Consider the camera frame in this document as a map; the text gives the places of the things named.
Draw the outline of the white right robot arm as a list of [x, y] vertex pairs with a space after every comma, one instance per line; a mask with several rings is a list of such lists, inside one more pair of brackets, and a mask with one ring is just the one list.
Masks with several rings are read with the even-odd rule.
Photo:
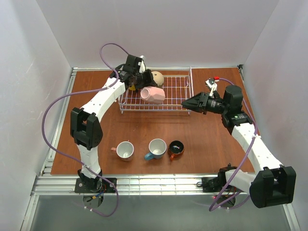
[[255, 171], [254, 175], [245, 173], [241, 167], [221, 168], [216, 178], [206, 185], [208, 188], [220, 187], [216, 196], [220, 198], [228, 186], [247, 193], [258, 208], [289, 204], [293, 201], [296, 172], [284, 166], [267, 148], [258, 135], [257, 125], [242, 110], [242, 89], [228, 85], [223, 97], [217, 92], [213, 96], [200, 92], [182, 102], [182, 107], [206, 114], [221, 115], [223, 126], [245, 151], [243, 162], [248, 159]]

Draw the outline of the yellow cup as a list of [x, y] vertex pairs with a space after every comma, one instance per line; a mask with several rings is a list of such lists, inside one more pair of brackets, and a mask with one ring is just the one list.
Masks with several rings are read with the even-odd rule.
[[135, 91], [135, 90], [136, 90], [134, 85], [133, 85], [133, 86], [130, 86], [129, 89], [130, 89], [131, 91]]

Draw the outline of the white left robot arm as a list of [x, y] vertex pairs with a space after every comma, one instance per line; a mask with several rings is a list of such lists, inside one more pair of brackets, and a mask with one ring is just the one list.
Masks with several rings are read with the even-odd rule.
[[103, 138], [101, 119], [109, 107], [125, 91], [134, 86], [135, 89], [156, 87], [152, 71], [139, 69], [131, 72], [115, 69], [108, 77], [105, 85], [99, 92], [81, 108], [73, 108], [70, 116], [70, 134], [80, 153], [82, 168], [78, 176], [82, 184], [90, 192], [97, 192], [102, 188], [102, 170], [98, 159], [98, 145]]

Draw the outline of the pale pink tall mug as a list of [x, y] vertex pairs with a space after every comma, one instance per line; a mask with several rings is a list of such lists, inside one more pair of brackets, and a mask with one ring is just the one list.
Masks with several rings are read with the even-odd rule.
[[141, 89], [140, 96], [145, 102], [162, 104], [165, 100], [165, 91], [158, 87], [144, 87]]

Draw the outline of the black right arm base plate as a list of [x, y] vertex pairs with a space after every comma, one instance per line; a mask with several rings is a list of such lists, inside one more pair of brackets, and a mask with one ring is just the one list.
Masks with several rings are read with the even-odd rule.
[[203, 192], [205, 193], [213, 193], [213, 192], [220, 192], [223, 186], [226, 184], [225, 177], [202, 177], [199, 182], [196, 183], [198, 188], [202, 188]]

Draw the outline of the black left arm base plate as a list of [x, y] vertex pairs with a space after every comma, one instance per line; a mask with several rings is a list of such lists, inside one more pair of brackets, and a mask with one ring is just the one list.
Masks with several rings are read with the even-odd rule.
[[94, 184], [94, 186], [87, 186], [80, 178], [76, 180], [75, 183], [75, 193], [92, 193], [92, 194], [98, 194], [98, 193], [115, 193], [114, 187], [106, 182], [105, 180], [98, 180], [97, 183]]

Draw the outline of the beige round ceramic mug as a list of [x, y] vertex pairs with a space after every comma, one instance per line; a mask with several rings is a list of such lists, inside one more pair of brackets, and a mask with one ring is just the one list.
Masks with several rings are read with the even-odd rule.
[[158, 71], [152, 71], [153, 80], [157, 84], [159, 88], [161, 88], [164, 84], [164, 76], [162, 73]]

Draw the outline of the grey mug blue handle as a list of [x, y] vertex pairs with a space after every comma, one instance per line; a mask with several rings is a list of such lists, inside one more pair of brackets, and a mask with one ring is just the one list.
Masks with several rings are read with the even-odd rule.
[[160, 159], [166, 153], [167, 145], [162, 139], [153, 139], [149, 143], [149, 153], [144, 156], [144, 159], [149, 161], [152, 159]]

